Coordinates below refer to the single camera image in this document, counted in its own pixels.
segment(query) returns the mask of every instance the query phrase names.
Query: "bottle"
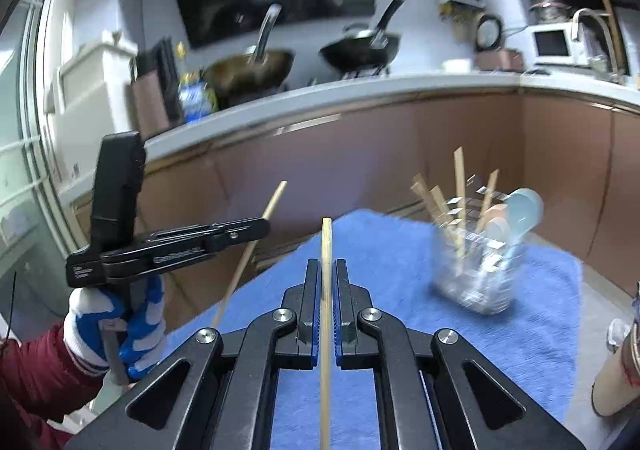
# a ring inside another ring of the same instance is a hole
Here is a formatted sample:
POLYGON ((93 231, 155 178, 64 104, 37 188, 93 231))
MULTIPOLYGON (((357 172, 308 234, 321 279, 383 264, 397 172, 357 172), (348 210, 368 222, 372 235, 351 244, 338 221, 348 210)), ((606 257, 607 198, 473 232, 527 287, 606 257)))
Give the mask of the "bottle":
POLYGON ((185 123, 194 122, 213 112, 206 84, 200 80, 199 73, 187 71, 185 58, 187 49, 182 42, 175 47, 178 57, 178 70, 180 72, 180 85, 178 98, 184 113, 185 123))

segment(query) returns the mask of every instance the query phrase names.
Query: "gloved hand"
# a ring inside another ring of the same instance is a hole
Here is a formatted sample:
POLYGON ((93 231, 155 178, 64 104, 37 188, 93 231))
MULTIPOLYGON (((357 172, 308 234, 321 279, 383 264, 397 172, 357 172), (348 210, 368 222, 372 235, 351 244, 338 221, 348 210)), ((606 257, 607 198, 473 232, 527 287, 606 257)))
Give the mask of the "gloved hand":
MULTIPOLYGON (((120 318, 124 304, 105 289, 83 287, 69 297, 64 340, 75 363, 90 376, 100 376, 109 367, 98 322, 120 318)), ((127 322, 127 338, 120 347, 120 357, 134 380, 146 375, 160 361, 166 338, 164 290, 159 276, 149 277, 144 303, 127 322)))

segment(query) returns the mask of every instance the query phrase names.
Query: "blue towel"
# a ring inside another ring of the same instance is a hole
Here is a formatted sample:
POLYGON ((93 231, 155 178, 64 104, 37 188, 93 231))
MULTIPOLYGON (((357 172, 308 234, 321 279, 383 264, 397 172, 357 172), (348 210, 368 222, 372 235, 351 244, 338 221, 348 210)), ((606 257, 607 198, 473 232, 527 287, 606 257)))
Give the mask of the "blue towel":
MULTIPOLYGON (((581 266, 568 253, 528 246, 523 276, 507 311, 481 316, 441 297, 428 272, 433 226, 356 210, 334 222, 334 259, 347 261, 352 284, 371 293, 373 305, 407 327, 433 333, 451 327, 509 376, 556 419, 561 420, 575 378, 581 266)), ((315 236, 294 253, 238 289, 220 332, 244 328, 280 306, 287 287, 304 281, 306 262, 320 258, 315 236)), ((201 327, 210 326, 217 305, 170 333, 175 349, 201 327)), ((283 370, 278 383, 271 448, 317 449, 319 372, 283 370)), ((370 370, 332 374, 332 446, 380 447, 370 370)))

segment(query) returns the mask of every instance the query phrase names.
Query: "triangular cutout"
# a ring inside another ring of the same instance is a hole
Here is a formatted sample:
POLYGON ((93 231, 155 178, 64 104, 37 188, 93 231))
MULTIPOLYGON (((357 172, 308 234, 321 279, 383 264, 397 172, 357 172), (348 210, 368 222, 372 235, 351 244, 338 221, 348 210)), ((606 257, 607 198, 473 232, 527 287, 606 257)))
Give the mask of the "triangular cutout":
POLYGON ((478 364, 467 360, 462 368, 490 430, 498 430, 524 416, 524 407, 478 364))
POLYGON ((127 415, 154 430, 162 430, 178 399, 191 364, 182 360, 136 398, 127 409, 127 415))

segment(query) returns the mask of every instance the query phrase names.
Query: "gray floor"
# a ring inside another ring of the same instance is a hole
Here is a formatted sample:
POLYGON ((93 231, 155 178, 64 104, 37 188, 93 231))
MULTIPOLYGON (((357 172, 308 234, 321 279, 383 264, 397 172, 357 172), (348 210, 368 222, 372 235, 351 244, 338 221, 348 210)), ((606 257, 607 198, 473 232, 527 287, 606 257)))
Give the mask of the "gray floor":
MULTIPOLYGON (((530 242, 550 246, 538 236, 530 242)), ((598 450, 615 434, 630 415, 628 410, 606 419, 595 415, 591 407, 591 385, 609 357, 605 336, 614 318, 631 322, 631 298, 587 264, 582 265, 582 306, 578 340, 578 373, 574 395, 564 416, 564 425, 587 450, 598 450)))

